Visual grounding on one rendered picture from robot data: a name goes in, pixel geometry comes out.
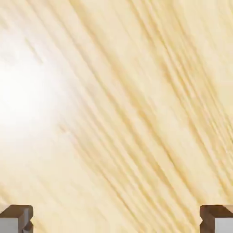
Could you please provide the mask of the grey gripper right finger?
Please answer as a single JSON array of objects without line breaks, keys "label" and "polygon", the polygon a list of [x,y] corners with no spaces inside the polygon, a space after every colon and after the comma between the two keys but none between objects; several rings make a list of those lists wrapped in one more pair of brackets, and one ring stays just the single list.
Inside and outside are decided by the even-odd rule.
[{"label": "grey gripper right finger", "polygon": [[233,205],[202,205],[200,233],[233,233]]}]

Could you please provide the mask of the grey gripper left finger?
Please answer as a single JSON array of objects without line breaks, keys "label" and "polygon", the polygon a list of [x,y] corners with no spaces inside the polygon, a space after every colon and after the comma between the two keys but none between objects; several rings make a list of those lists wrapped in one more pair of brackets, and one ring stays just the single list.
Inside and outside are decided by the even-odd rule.
[{"label": "grey gripper left finger", "polygon": [[33,233],[31,205],[10,205],[0,213],[0,233]]}]

